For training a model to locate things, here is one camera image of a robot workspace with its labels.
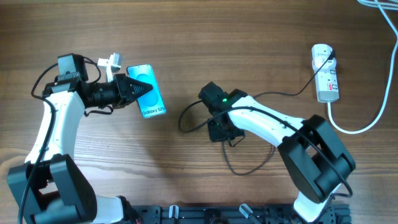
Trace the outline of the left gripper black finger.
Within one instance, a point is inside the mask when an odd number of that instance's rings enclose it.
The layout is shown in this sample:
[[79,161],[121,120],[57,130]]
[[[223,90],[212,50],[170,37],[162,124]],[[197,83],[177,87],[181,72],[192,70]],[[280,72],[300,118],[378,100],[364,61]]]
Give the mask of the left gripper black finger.
[[126,94],[125,105],[130,105],[131,103],[137,101],[139,98],[147,96],[151,91],[128,91]]
[[134,96],[143,96],[153,90],[153,86],[151,84],[135,80],[133,78],[127,77],[126,83],[129,92]]

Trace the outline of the white power strip socket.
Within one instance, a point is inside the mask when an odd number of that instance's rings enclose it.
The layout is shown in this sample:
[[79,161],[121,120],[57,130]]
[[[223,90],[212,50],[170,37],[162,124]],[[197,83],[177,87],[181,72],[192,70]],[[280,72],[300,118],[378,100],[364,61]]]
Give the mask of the white power strip socket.
[[331,103],[339,99],[335,51],[327,44],[312,47],[312,68],[315,73],[317,100]]

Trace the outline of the teal screen Galaxy smartphone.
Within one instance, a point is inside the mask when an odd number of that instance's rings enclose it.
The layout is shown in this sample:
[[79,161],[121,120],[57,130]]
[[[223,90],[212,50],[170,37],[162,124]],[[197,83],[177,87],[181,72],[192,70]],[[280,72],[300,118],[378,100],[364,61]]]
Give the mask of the teal screen Galaxy smartphone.
[[160,89],[150,64],[130,66],[126,69],[129,76],[140,82],[151,84],[153,89],[137,100],[143,118],[166,113]]

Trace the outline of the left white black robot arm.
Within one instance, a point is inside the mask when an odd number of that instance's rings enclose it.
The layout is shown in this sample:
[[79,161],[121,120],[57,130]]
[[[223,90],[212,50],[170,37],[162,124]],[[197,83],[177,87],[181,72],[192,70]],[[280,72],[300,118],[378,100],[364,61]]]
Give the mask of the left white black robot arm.
[[89,82],[79,54],[59,56],[59,74],[46,84],[38,100],[44,117],[36,142],[17,167],[9,169],[7,184],[16,200],[18,223],[142,223],[125,197],[100,197],[73,160],[82,116],[121,109],[153,86],[118,73],[104,83]]

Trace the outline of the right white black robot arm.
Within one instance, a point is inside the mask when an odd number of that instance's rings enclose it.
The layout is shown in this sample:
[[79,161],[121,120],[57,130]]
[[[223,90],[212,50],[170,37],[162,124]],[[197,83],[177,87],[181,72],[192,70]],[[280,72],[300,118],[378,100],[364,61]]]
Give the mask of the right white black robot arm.
[[212,117],[207,122],[210,140],[231,143],[253,133],[276,147],[299,190],[294,211],[305,222],[320,219],[347,184],[356,163],[330,124],[321,116],[309,119],[282,114],[258,103],[246,92],[224,92],[209,82],[198,97]]

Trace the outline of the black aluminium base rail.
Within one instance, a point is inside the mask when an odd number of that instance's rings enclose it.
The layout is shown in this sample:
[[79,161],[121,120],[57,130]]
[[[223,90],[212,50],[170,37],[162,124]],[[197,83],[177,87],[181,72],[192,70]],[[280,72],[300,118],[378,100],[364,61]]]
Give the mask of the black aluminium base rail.
[[141,217],[138,223],[155,224],[206,224],[206,223],[305,223],[292,204],[268,204],[250,206],[249,211],[238,207],[161,207],[159,205],[135,205],[133,209]]

